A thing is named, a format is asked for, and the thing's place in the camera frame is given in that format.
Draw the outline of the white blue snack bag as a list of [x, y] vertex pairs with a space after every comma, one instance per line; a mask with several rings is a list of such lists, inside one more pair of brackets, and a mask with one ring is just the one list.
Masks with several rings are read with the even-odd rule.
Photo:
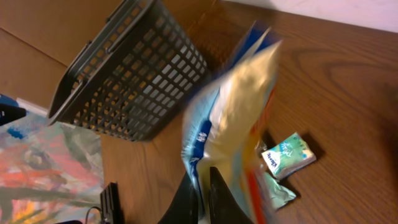
[[225, 211], [223, 223], [276, 221], [256, 147], [270, 115], [281, 45], [270, 27], [253, 24], [225, 71], [185, 110], [181, 155], [202, 220], [211, 220], [210, 170], [216, 168], [238, 208]]

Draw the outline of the teal snack packet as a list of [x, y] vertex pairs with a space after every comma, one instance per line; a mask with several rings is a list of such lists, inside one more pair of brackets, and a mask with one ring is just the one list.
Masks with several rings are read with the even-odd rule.
[[270, 200], [272, 206], [278, 210], [283, 206], [287, 205], [290, 201], [296, 199], [296, 194], [293, 193], [288, 188], [280, 185], [277, 180], [275, 180], [270, 174], [267, 172], [264, 174], [264, 180], [266, 182]]

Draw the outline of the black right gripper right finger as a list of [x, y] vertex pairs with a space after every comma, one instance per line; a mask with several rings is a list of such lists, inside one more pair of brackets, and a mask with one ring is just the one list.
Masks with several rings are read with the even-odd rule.
[[216, 167], [210, 167], [209, 208], [211, 224], [253, 224], [240, 209]]

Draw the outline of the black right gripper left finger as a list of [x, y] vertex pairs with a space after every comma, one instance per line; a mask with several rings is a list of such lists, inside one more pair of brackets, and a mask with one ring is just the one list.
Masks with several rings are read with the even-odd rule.
[[197, 224], [197, 192], [187, 173], [185, 173], [169, 208], [158, 224]]

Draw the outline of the teal white drink carton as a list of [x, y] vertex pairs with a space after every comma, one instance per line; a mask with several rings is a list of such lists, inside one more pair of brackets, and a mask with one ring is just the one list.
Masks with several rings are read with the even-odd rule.
[[284, 179], [316, 161], [316, 155], [298, 133], [293, 133], [275, 147], [261, 154], [272, 175]]

